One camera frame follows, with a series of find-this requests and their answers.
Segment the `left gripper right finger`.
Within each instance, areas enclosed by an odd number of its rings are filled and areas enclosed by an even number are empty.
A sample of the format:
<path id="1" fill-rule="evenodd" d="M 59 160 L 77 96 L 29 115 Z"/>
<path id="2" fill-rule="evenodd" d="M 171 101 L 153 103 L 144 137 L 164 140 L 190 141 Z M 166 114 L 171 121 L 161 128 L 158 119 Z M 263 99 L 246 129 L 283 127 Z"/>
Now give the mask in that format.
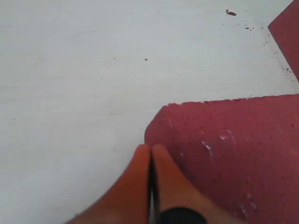
<path id="1" fill-rule="evenodd" d="M 154 204 L 158 224 L 223 224 L 224 215 L 177 167 L 166 147 L 152 147 Z"/>

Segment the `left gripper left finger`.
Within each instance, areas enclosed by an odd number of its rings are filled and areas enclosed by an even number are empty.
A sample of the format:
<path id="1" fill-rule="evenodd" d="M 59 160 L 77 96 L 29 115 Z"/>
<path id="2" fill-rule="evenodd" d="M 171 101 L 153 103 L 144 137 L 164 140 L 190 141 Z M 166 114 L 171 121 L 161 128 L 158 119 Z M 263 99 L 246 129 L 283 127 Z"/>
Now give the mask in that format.
<path id="1" fill-rule="evenodd" d="M 69 224 L 147 224 L 150 215 L 151 149 L 139 145 L 112 187 Z"/>

